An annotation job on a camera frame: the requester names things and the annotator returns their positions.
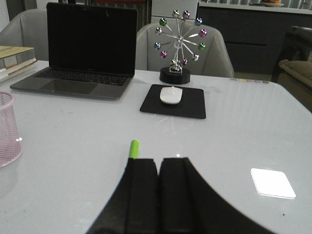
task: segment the table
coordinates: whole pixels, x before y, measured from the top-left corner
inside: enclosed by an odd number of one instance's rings
[[[136,71],[119,101],[10,90],[23,154],[0,168],[0,229],[6,234],[83,234],[125,168],[132,139],[140,158],[188,157],[243,214],[279,234],[312,230],[312,115],[275,83],[192,76],[207,118],[139,111],[158,72]],[[251,168],[282,171],[295,199],[259,195]]]

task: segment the wall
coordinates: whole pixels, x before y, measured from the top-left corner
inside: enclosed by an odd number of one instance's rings
[[[6,0],[0,0],[0,31],[9,23],[9,13],[6,7]]]

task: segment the ferris wheel ornament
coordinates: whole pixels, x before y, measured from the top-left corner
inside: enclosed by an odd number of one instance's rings
[[[189,11],[184,11],[182,13],[182,17],[180,17],[180,13],[177,10],[174,10],[172,12],[173,18],[176,19],[176,25],[177,25],[177,32],[174,32],[169,25],[167,24],[167,20],[165,18],[161,18],[159,20],[160,27],[157,27],[155,30],[155,34],[158,36],[164,35],[167,37],[170,37],[173,39],[173,47],[175,49],[175,54],[170,55],[168,50],[162,50],[162,46],[171,44],[172,42],[167,42],[164,44],[161,44],[160,42],[156,41],[154,43],[154,48],[155,50],[159,50],[159,56],[164,59],[167,56],[173,56],[169,67],[164,67],[160,70],[160,80],[166,83],[170,84],[185,84],[190,82],[190,77],[191,77],[191,72],[183,68],[183,66],[186,66],[188,64],[188,56],[191,56],[192,60],[198,61],[199,59],[199,54],[194,53],[189,45],[195,45],[199,51],[203,51],[206,49],[206,44],[205,43],[199,43],[196,44],[192,41],[190,41],[190,38],[193,37],[201,37],[204,38],[207,35],[207,30],[206,29],[201,29],[199,30],[198,33],[188,35],[190,30],[193,27],[200,26],[202,24],[202,19],[197,18],[194,21],[194,25],[186,32],[183,33],[183,27],[185,24],[185,21],[190,18],[190,12]],[[170,31],[170,33],[165,33],[162,30],[162,27],[167,27]]]

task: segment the colored ball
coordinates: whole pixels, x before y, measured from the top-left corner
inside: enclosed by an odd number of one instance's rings
[[[173,16],[174,18],[178,18],[178,17],[180,16],[180,12],[179,12],[178,10],[174,10],[174,11],[172,12],[172,16]]]
[[[199,59],[199,55],[198,55],[198,54],[193,54],[192,59],[193,59],[194,61],[197,61],[197,60]]]
[[[204,50],[206,48],[205,43],[198,44],[198,48],[199,48],[199,50]]]
[[[167,55],[168,55],[168,52],[167,52],[167,51],[161,51],[161,52],[160,52],[160,57],[161,57],[162,59],[166,58]]]
[[[195,25],[196,26],[201,26],[202,23],[203,23],[203,20],[201,18],[195,19]]]
[[[175,59],[170,61],[170,66],[173,66],[173,65],[176,65],[176,60]]]
[[[190,16],[191,16],[190,11],[184,11],[183,12],[183,18],[185,20],[188,20]]]
[[[155,33],[156,33],[156,35],[160,35],[162,33],[162,29],[156,28]]]
[[[161,47],[161,44],[160,44],[159,42],[155,42],[154,48],[155,48],[156,50],[159,50],[160,47]]]
[[[184,58],[184,59],[182,60],[182,64],[183,64],[183,65],[186,65],[187,62],[188,62],[188,61],[187,61],[187,58]]]
[[[166,20],[165,18],[161,18],[161,19],[159,20],[159,24],[160,24],[161,26],[166,26],[167,20]]]
[[[206,29],[202,29],[199,31],[199,36],[201,38],[204,38],[207,35],[207,30]]]

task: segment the book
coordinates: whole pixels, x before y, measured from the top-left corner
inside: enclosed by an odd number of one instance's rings
[[[35,57],[35,49],[33,47],[0,45],[0,69],[11,68]]]
[[[2,68],[0,69],[0,82],[3,82],[5,80],[8,80],[9,78],[16,76],[24,71],[29,70],[33,67],[33,65],[37,62],[35,58],[26,60],[22,63],[19,63],[13,67],[10,67],[8,69]]]

